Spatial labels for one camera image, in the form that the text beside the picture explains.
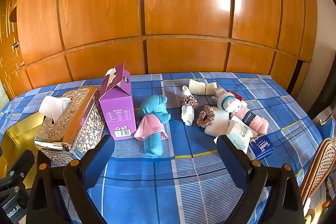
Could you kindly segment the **blue tissue pack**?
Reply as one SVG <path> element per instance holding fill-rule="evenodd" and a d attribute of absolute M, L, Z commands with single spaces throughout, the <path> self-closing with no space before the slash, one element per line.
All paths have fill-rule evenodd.
<path fill-rule="evenodd" d="M 267 135 L 261 135 L 256 139 L 251 139 L 247 156 L 250 160 L 261 160 L 269 156 L 274 150 L 274 145 L 267 137 Z"/>

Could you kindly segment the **pink fluffy dishcloth roll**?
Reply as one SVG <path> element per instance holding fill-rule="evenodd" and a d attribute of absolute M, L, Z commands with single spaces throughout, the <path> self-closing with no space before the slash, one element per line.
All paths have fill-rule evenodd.
<path fill-rule="evenodd" d="M 254 114 L 249 108 L 241 106 L 238 111 L 231 113 L 232 116 L 236 116 L 245 125 L 254 130 L 257 135 L 267 134 L 269 123 L 266 119 Z"/>

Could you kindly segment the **white cloth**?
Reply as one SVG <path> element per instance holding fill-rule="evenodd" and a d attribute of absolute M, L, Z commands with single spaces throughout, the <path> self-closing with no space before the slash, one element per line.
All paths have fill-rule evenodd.
<path fill-rule="evenodd" d="M 212 109 L 215 114 L 214 120 L 212 121 L 212 124 L 206 126 L 205 134 L 213 137 L 225 135 L 230 122 L 229 114 L 218 107 L 212 107 Z"/>

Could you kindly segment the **red christmas sock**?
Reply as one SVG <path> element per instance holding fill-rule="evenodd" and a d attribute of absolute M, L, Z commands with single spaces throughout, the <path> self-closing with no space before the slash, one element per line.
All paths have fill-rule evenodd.
<path fill-rule="evenodd" d="M 235 91 L 232 91 L 232 90 L 228 90 L 229 93 L 232 93 L 236 99 L 240 100 L 240 101 L 243 101 L 244 100 L 244 97 L 242 97 L 241 95 L 237 94 Z"/>

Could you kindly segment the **brown satin scrunchie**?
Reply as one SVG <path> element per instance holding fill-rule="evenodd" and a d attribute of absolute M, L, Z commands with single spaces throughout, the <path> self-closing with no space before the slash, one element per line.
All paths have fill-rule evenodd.
<path fill-rule="evenodd" d="M 207 126 L 212 125 L 215 120 L 214 108 L 209 105 L 205 105 L 204 109 L 199 113 L 197 119 L 197 125 L 201 128 L 206 128 Z"/>

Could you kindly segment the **white sock blue stripe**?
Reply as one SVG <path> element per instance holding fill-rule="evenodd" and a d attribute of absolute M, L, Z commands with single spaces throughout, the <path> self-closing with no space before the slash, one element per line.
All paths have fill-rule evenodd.
<path fill-rule="evenodd" d="M 228 92 L 223 88 L 215 88 L 214 92 L 215 96 L 212 96 L 212 100 L 217 103 L 219 109 L 232 113 L 238 112 L 241 107 L 247 107 L 247 104 L 236 98 L 232 92 Z"/>

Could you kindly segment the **white sock with scrunchie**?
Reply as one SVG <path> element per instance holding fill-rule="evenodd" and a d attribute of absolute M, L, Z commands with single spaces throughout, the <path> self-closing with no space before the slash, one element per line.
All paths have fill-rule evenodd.
<path fill-rule="evenodd" d="M 181 119 L 186 126 L 191 126 L 193 124 L 195 109 L 197 107 L 197 99 L 191 94 L 189 88 L 183 85 L 181 99 Z"/>

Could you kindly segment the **blue plush doll pink dress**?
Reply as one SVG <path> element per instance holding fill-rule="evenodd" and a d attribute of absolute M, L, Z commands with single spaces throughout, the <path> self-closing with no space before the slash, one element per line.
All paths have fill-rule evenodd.
<path fill-rule="evenodd" d="M 153 95 L 144 100 L 139 108 L 139 119 L 134 137 L 142 141 L 144 153 L 149 157 L 163 154 L 162 141 L 168 138 L 164 125 L 171 115 L 166 108 L 167 96 Z"/>

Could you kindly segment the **beige mesh cloth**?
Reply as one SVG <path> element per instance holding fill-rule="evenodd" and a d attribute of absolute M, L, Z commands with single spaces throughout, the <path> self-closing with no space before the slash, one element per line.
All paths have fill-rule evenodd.
<path fill-rule="evenodd" d="M 203 83 L 193 79 L 189 80 L 189 91 L 193 95 L 214 96 L 217 83 Z"/>

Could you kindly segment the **gold metal tray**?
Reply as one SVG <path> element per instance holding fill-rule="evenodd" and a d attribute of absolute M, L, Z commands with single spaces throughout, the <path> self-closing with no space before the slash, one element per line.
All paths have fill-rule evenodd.
<path fill-rule="evenodd" d="M 25 149 L 34 154 L 35 162 L 29 173 L 23 180 L 26 188 L 31 188 L 37 172 L 38 149 L 34 145 L 34 139 L 38 133 L 44 116 L 41 113 L 34 113 L 5 131 L 2 139 L 2 156 L 0 162 L 1 178 L 4 178 L 16 160 Z"/>

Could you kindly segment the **rattan chair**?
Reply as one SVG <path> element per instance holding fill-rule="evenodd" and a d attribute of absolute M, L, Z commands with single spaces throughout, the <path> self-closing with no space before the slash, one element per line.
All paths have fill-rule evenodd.
<path fill-rule="evenodd" d="M 307 200 L 326 181 L 331 171 L 335 170 L 335 140 L 326 138 L 319 145 L 307 174 L 300 186 L 301 201 L 303 206 Z M 335 198 L 322 204 L 322 212 L 317 223 L 334 223 Z"/>

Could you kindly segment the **ornate silver tissue box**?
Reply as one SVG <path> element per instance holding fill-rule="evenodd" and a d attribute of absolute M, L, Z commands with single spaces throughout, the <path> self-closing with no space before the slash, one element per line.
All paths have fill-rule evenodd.
<path fill-rule="evenodd" d="M 69 99 L 70 105 L 60 119 L 54 122 L 46 117 L 34 139 L 37 149 L 57 166 L 80 160 L 96 147 L 106 129 L 96 87 L 68 91 L 64 98 Z"/>

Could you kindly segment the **blue plaid bed sheet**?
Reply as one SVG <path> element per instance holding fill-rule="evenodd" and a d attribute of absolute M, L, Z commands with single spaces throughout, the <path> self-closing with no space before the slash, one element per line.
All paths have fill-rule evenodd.
<path fill-rule="evenodd" d="M 118 140 L 97 184 L 88 194 L 108 223 L 224 223 L 242 196 L 214 138 L 181 118 L 182 88 L 196 80 L 235 92 L 269 123 L 273 151 L 265 166 L 289 164 L 301 184 L 318 146 L 335 135 L 335 121 L 312 121 L 295 99 L 270 76 L 250 73 L 189 72 L 133 75 L 135 110 L 150 96 L 165 96 L 171 118 L 163 154 L 145 154 L 136 139 Z"/>

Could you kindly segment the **purple cardboard snack box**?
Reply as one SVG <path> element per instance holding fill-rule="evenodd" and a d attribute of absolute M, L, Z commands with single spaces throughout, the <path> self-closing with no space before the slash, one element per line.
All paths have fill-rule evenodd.
<path fill-rule="evenodd" d="M 122 62 L 107 71 L 102 81 L 100 107 L 115 141 L 134 138 L 137 129 L 130 73 Z"/>

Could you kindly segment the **wooden wardrobe wall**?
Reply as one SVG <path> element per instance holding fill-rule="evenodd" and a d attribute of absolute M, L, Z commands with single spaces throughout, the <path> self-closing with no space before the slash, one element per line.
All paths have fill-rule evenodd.
<path fill-rule="evenodd" d="M 1 84 L 14 98 L 125 63 L 264 74 L 297 96 L 316 32 L 317 0 L 1 0 Z"/>

